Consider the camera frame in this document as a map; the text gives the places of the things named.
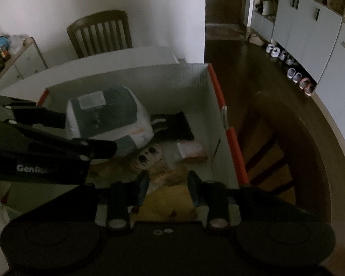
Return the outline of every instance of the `black handle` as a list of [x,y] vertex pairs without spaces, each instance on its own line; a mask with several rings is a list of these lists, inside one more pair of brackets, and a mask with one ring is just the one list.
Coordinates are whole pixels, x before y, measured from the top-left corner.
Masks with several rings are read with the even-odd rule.
[[316,22],[318,22],[318,17],[319,17],[319,11],[320,9],[317,10],[317,15],[316,15]]

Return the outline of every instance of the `chair backrest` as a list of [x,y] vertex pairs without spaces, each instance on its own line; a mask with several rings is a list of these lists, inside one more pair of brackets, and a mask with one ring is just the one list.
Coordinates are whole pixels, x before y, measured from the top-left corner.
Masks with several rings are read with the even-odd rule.
[[133,47],[128,16],[122,10],[82,17],[66,31],[79,58]]
[[257,94],[238,143],[252,185],[329,221],[331,201],[323,160],[308,129],[286,104]]

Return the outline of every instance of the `white tabletop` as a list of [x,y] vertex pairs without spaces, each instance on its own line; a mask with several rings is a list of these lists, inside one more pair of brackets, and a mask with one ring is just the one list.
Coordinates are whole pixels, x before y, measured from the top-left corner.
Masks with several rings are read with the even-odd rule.
[[37,102],[46,88],[66,81],[120,69],[179,63],[169,47],[139,47],[89,56],[47,69],[4,90],[0,95]]

